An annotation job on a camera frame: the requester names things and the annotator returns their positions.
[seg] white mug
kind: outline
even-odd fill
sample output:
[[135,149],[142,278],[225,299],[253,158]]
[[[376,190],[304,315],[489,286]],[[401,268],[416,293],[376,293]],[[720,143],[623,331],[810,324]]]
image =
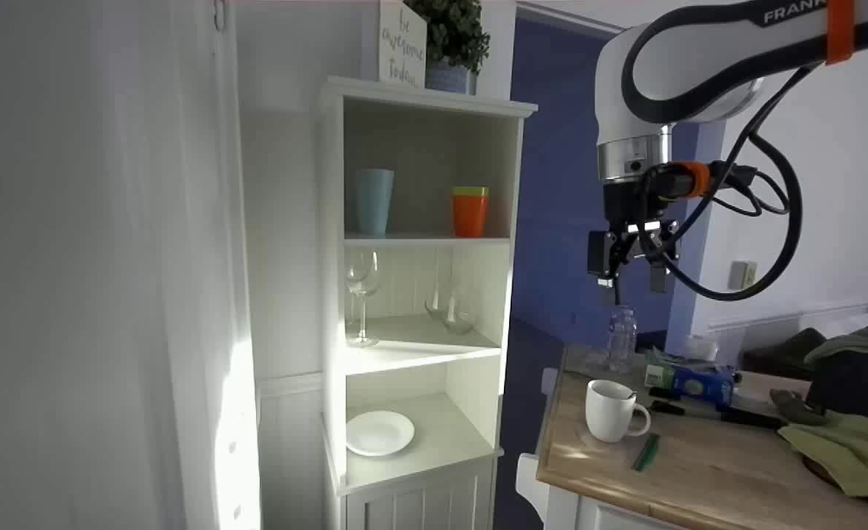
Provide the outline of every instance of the white mug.
[[[645,423],[631,429],[634,408],[642,411]],[[645,434],[650,429],[650,411],[637,402],[637,390],[616,378],[586,383],[586,426],[600,440],[620,440],[623,434]]]

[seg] white plate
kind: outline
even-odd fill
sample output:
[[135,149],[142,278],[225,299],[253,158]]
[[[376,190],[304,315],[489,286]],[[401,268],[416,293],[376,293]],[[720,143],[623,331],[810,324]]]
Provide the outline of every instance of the white plate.
[[347,420],[347,448],[370,458],[401,454],[413,434],[413,420],[389,408],[366,411]]

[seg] orange cup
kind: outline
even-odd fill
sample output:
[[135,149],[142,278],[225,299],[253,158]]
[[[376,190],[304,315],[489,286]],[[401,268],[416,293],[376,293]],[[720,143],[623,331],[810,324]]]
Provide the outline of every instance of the orange cup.
[[460,237],[481,237],[486,231],[489,189],[460,184],[454,189],[454,231]]

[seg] white shelf cabinet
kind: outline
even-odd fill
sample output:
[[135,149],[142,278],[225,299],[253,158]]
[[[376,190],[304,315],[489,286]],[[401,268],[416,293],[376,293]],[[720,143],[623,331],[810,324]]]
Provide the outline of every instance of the white shelf cabinet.
[[[366,78],[325,86],[322,348],[332,526],[413,526],[426,514],[492,526],[522,139],[534,111]],[[394,168],[386,237],[356,231],[360,168]],[[482,237],[454,237],[454,184],[489,184]],[[370,348],[347,340],[360,330],[360,303],[347,293],[344,262],[356,253],[379,256],[379,289],[366,311]],[[436,318],[436,298],[441,306],[457,299],[467,330]],[[413,443],[382,458],[351,454],[347,420],[367,408],[413,417]]]

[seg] wooden table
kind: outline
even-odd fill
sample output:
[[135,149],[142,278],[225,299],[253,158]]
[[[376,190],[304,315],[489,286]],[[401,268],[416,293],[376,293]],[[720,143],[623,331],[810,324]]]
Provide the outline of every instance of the wooden table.
[[868,504],[817,480],[792,448],[763,426],[654,415],[656,458],[634,470],[642,437],[620,443],[586,431],[586,374],[566,355],[538,440],[538,480],[628,512],[679,526],[854,526]]

